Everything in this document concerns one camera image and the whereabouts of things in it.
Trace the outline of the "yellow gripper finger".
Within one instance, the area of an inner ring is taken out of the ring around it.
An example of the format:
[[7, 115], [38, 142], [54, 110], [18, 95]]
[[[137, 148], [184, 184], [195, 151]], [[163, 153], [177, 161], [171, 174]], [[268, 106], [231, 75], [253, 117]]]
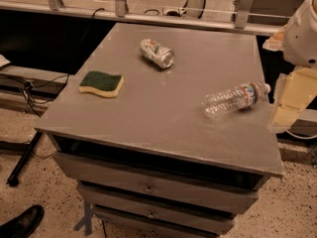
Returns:
[[289, 129], [316, 96], [316, 68], [297, 66], [290, 74], [281, 73], [273, 92], [270, 125]]
[[263, 48], [267, 51], [278, 52], [284, 50], [284, 33], [286, 27], [281, 27], [272, 37], [264, 41]]

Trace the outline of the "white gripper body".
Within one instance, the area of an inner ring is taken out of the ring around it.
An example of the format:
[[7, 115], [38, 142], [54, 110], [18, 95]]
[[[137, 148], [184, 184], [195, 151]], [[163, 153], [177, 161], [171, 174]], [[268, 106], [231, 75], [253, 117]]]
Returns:
[[317, 0], [304, 0], [284, 32], [284, 59], [294, 65], [317, 66]]

